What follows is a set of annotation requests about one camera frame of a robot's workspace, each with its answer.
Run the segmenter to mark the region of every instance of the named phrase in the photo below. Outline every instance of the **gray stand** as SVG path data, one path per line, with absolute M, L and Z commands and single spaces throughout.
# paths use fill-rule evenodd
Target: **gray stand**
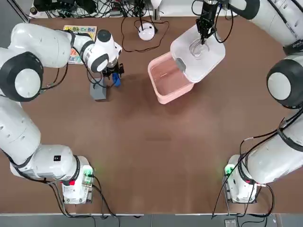
M 104 78 L 101 79 L 99 84 L 90 84 L 90 95 L 93 97 L 95 100 L 104 100 L 106 99 L 106 84 L 104 84 Z

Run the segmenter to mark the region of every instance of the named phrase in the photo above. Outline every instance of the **white device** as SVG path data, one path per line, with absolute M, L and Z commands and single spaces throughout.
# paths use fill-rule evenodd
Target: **white device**
M 92 72 L 114 67 L 122 51 L 112 35 L 101 30 L 94 42 L 89 35 L 17 24 L 8 49 L 0 48 L 0 148 L 16 176 L 62 181 L 65 203 L 85 203 L 91 190 L 93 169 L 69 147 L 40 144 L 41 133 L 20 102 L 39 95 L 43 67 L 67 64 L 74 47 Z
M 139 27 L 139 37 L 144 41 L 150 41 L 155 36 L 155 27 L 151 23 L 143 23 Z

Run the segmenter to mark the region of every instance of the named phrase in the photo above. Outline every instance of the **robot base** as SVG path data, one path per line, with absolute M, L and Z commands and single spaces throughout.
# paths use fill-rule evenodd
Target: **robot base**
M 240 155 L 234 155 L 224 169 L 224 177 L 229 175 L 237 165 Z M 232 203 L 254 203 L 256 200 L 257 185 L 246 183 L 240 177 L 238 167 L 232 172 L 226 183 L 226 199 Z
M 86 175 L 93 174 L 93 169 L 85 157 L 78 156 L 78 159 L 80 161 L 80 172 L 74 185 L 66 186 L 62 184 L 64 203 L 66 204 L 92 202 L 93 178 L 87 177 Z

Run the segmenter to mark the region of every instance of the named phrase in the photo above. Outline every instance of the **white lid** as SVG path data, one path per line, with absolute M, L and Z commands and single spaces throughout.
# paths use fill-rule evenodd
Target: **white lid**
M 196 25 L 172 42 L 170 52 L 178 68 L 186 78 L 197 83 L 201 81 L 225 57 L 225 47 L 216 41 L 214 35 L 204 45 Z

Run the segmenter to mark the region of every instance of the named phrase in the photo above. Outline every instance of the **electronics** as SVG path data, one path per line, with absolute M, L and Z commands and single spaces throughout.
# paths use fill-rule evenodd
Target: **electronics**
M 61 9 L 70 9 L 74 4 L 75 0 L 57 0 L 58 1 L 58 7 Z
M 39 12 L 57 9 L 58 3 L 52 0 L 34 0 L 34 7 Z
M 97 11 L 96 3 L 93 0 L 76 0 L 76 3 L 89 14 L 96 13 Z

